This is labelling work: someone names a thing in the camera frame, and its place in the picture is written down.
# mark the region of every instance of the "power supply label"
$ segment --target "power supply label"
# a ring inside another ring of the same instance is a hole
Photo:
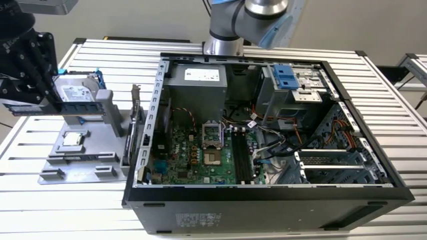
[[[220,70],[187,68],[184,80],[188,81],[220,81]]]
[[[218,227],[222,213],[176,213],[176,224],[182,228]]]

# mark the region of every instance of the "ram slot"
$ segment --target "ram slot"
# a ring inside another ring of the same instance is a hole
[[[234,157],[234,168],[236,183],[246,184],[251,183],[251,163],[250,163],[250,150],[247,144],[247,138],[244,132],[232,132],[231,133],[231,144],[232,144],[232,157]]]

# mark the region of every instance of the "blue drive bay latch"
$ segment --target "blue drive bay latch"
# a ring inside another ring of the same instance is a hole
[[[272,75],[280,89],[296,90],[300,87],[291,66],[272,65]]]

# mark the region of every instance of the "green circuit board component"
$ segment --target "green circuit board component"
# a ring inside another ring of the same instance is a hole
[[[231,133],[224,133],[224,146],[222,150],[203,150],[202,135],[198,134],[194,140],[190,141],[190,134],[191,129],[175,128],[174,130],[171,156],[167,159],[167,171],[162,176],[162,184],[236,184]],[[256,143],[255,133],[250,132],[247,134],[247,142],[251,144]],[[214,153],[218,154],[216,156],[220,156],[220,159],[215,159],[220,160],[219,164],[216,161],[207,162],[208,164],[206,164],[204,157],[210,157],[206,155],[215,155]],[[260,168],[260,175],[254,179],[254,183],[266,184],[263,168]]]
[[[220,140],[219,128],[215,126],[204,127],[204,140],[219,141]]]

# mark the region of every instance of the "slotted aluminum table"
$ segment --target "slotted aluminum table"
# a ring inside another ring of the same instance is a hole
[[[75,43],[60,63],[69,71],[99,68],[113,90],[120,109],[129,109],[132,84],[140,85],[147,109],[154,89],[160,52],[200,53],[192,43],[87,40]],[[352,97],[415,201],[350,232],[287,235],[194,234],[163,238],[318,239],[346,240],[427,239],[427,126],[367,57],[354,51],[248,46],[248,57],[326,60]],[[21,117],[0,146],[0,235],[4,239],[156,239],[144,232],[133,211],[121,208],[124,182],[39,185],[59,131],[60,116]]]

